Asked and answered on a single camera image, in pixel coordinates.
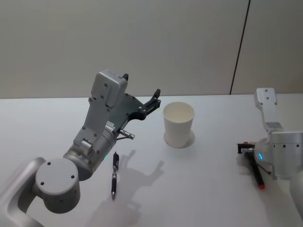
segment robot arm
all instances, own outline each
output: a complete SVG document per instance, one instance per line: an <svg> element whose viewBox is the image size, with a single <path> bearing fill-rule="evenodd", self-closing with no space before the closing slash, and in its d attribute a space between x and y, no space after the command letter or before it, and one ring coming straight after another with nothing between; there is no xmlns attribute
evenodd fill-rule
<svg viewBox="0 0 303 227"><path fill-rule="evenodd" d="M238 153L253 155L258 162L270 164L273 179L290 180L290 194L303 219L303 131L283 130L273 88L258 88L255 103L262 113L268 136L254 147L240 144Z"/></svg>
<svg viewBox="0 0 303 227"><path fill-rule="evenodd" d="M63 158L35 159L0 194L0 226L43 227L26 215L35 196L54 213L72 210L80 199L79 181L89 179L115 145L118 136L134 139L124 130L130 120L144 120L159 108L160 90L143 104L125 93L128 75L109 70L97 74L84 125Z"/></svg>

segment cup rim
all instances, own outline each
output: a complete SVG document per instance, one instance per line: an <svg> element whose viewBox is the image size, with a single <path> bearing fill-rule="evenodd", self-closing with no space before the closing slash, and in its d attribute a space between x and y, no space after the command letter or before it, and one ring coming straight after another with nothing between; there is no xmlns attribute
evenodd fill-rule
<svg viewBox="0 0 303 227"><path fill-rule="evenodd" d="M168 105L170 105L170 104L175 104L175 103L182 103L182 104L186 104L187 106L189 106L192 110L193 110L193 115L192 115L192 117L188 120L188 121L183 121L183 122L174 122L174 121L172 121L172 120L170 120L169 118L167 118L166 116L165 116L165 113L164 113L164 111L165 111L165 108L168 106ZM173 122L173 123L175 123L175 124L183 124L183 123L187 123L187 122L189 122L189 121L191 121L191 120L193 120L193 118L195 117L195 115L196 115L196 112L195 112L195 109L190 105L190 104L188 104L188 103L186 103L186 102L180 102L180 101L176 101L176 102L171 102L171 103L168 103L164 108L163 108L163 117L166 119L166 120L168 120L169 122Z"/></svg>

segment white table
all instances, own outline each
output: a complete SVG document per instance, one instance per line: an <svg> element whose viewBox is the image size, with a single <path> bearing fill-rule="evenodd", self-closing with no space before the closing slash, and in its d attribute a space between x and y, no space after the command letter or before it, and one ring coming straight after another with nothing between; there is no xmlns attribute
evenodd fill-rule
<svg viewBox="0 0 303 227"><path fill-rule="evenodd" d="M282 125L303 129L303 94L278 95ZM80 183L69 213L49 212L36 198L28 214L45 227L302 227L289 182L262 172L260 191L236 144L266 137L253 95L161 97L160 109L130 122L135 140L118 141L94 175ZM174 149L163 140L162 110L184 101L196 110L195 141ZM0 100L0 183L24 162L62 157L84 122L87 98ZM120 155L117 197L110 198L112 154Z"/></svg>

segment wall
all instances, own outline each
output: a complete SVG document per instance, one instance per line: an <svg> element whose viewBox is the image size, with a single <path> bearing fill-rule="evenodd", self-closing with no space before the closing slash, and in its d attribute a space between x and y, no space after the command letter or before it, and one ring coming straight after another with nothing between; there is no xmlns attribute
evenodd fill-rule
<svg viewBox="0 0 303 227"><path fill-rule="evenodd" d="M103 69L128 92L228 94L247 0L2 0L0 98L88 96Z"/></svg>
<svg viewBox="0 0 303 227"><path fill-rule="evenodd" d="M233 94L303 93L303 1L252 0Z"/></svg>

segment paper cup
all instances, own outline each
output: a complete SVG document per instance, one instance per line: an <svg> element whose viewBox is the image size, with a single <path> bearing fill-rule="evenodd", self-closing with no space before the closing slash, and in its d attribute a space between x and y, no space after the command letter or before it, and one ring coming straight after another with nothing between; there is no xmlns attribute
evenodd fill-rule
<svg viewBox="0 0 303 227"><path fill-rule="evenodd" d="M184 146L190 136L190 128L195 111L187 103L174 102L168 104L163 110L166 142L174 147Z"/></svg>

